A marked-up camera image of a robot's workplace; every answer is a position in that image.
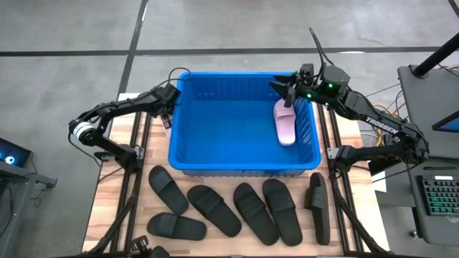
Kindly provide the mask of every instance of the pink sandal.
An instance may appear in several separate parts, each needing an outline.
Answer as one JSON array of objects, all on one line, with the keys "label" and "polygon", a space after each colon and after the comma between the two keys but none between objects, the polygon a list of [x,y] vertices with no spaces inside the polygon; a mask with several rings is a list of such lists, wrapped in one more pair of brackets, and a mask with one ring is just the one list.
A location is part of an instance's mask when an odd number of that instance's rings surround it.
[{"label": "pink sandal", "polygon": [[293,106],[284,107],[285,101],[280,99],[274,105],[274,122],[278,132],[279,143],[291,146],[295,143],[295,110]]}]

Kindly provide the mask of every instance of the gray floor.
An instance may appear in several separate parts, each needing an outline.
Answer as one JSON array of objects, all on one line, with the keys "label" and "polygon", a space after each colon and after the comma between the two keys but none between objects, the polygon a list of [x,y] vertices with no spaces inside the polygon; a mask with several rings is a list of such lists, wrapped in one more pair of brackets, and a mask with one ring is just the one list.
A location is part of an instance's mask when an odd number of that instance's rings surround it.
[{"label": "gray floor", "polygon": [[[140,4],[2,0],[0,52],[127,50]],[[324,47],[434,47],[457,32],[459,18],[446,0],[152,0],[138,49],[313,47],[308,27],[315,29]],[[399,66],[417,64],[429,54],[329,57],[351,75],[355,90],[369,94],[396,84]],[[59,179],[55,189],[44,193],[40,207],[31,201],[16,257],[80,251],[98,167],[67,143],[67,123],[95,104],[116,98],[125,61],[124,56],[0,57],[0,137],[34,151],[39,172]],[[318,65],[319,59],[316,54],[136,57],[127,92],[153,87],[177,66],[296,70],[304,62]],[[443,64],[457,63],[456,52]],[[399,91],[395,87],[370,100],[388,105]],[[361,129],[369,126],[361,123]],[[451,257],[458,251],[410,239],[407,232],[414,222],[409,209],[381,209],[392,251],[431,257]]]}]

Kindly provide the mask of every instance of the rgb keyboard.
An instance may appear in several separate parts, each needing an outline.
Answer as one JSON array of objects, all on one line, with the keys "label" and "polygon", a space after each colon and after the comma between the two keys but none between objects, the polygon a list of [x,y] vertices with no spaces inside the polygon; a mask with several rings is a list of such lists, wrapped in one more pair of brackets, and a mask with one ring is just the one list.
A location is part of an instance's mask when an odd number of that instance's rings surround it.
[{"label": "rgb keyboard", "polygon": [[459,177],[424,175],[417,181],[427,214],[459,216]]}]

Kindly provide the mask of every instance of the black stand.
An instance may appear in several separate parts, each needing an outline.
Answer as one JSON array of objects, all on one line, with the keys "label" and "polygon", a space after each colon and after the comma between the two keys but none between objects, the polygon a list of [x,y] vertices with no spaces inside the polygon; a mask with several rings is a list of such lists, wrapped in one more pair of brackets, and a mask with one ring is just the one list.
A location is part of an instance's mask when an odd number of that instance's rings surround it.
[{"label": "black stand", "polygon": [[[12,242],[19,233],[20,222],[26,213],[28,201],[34,194],[35,184],[43,183],[46,188],[54,188],[57,179],[49,178],[38,173],[31,173],[24,168],[9,165],[3,161],[0,161],[0,176],[3,179],[2,182],[5,183],[3,187],[4,192],[7,192],[5,189],[8,187],[8,184],[12,184],[15,193],[11,198],[14,207],[13,214],[11,214],[11,221],[8,223],[3,236],[0,238],[0,257],[3,258],[13,257],[11,253],[13,247]],[[7,211],[7,207],[11,205],[8,204],[8,202],[9,200],[2,199],[2,211]]]},{"label": "black stand", "polygon": [[435,66],[440,64],[446,57],[449,57],[459,48],[459,33],[446,42],[441,48],[430,55],[424,62],[417,67],[411,67],[415,77],[426,78],[427,73]]},{"label": "black stand", "polygon": [[[130,147],[132,148],[135,148],[136,146],[140,119],[141,119],[141,113],[137,112],[134,118],[133,132],[131,134]],[[126,238],[124,241],[124,247],[123,247],[122,254],[128,253],[131,250],[131,246],[134,243],[132,238],[133,238],[133,231],[134,231],[134,226],[136,222],[137,203],[138,203],[138,195],[140,193],[140,187],[141,187],[143,164],[145,162],[143,153],[146,149],[147,142],[148,142],[150,124],[151,124],[151,115],[148,114],[145,120],[145,126],[143,129],[143,135],[142,135],[142,141],[140,145],[139,154],[136,155],[137,160],[135,162],[130,162],[128,164],[128,167],[124,168],[125,173],[124,173],[123,182],[121,185],[121,192],[120,192],[120,198],[118,202],[118,209],[116,211],[115,221],[110,226],[110,228],[107,230],[104,237],[98,242],[98,244],[89,251],[89,254],[102,254],[110,242],[111,242],[110,253],[115,253],[115,254],[118,253],[120,227],[128,214],[129,214],[128,227],[126,229]],[[136,177],[134,179],[134,186],[133,186],[131,196],[128,198],[128,200],[126,200],[129,180],[130,180],[132,173],[134,173]]]}]

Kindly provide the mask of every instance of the black rubber slipper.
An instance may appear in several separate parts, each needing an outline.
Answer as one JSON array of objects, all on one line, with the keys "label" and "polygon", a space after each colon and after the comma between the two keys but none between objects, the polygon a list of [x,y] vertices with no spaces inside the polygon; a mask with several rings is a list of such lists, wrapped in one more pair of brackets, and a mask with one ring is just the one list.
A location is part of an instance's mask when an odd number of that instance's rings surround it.
[{"label": "black rubber slipper", "polygon": [[258,239],[267,246],[279,240],[278,228],[271,220],[265,203],[248,183],[241,183],[233,195],[237,211]]},{"label": "black rubber slipper", "polygon": [[330,244],[330,219],[325,179],[320,173],[313,173],[306,191],[304,207],[311,210],[316,229],[316,240],[320,245]]},{"label": "black rubber slipper", "polygon": [[171,255],[162,247],[156,246],[151,251],[151,258],[171,258]]},{"label": "black rubber slipper", "polygon": [[301,244],[303,235],[287,186],[276,179],[266,180],[263,195],[284,243],[289,247]]},{"label": "black rubber slipper", "polygon": [[163,166],[155,166],[148,175],[148,182],[158,197],[175,214],[183,214],[188,209],[188,201],[177,183]]},{"label": "black rubber slipper", "polygon": [[206,224],[170,213],[160,213],[150,219],[146,231],[154,236],[199,241],[207,234]]},{"label": "black rubber slipper", "polygon": [[241,221],[223,198],[208,186],[194,186],[186,194],[199,213],[213,223],[223,234],[235,237],[241,231]]}]

